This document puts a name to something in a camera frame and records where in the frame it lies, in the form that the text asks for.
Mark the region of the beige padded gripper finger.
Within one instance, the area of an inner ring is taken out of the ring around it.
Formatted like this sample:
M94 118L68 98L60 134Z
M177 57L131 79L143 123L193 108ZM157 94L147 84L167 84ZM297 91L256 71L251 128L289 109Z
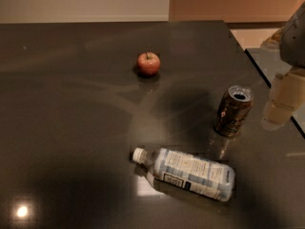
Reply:
M304 102L305 69L290 68L286 73L277 73L263 110L262 127L268 131L278 130Z

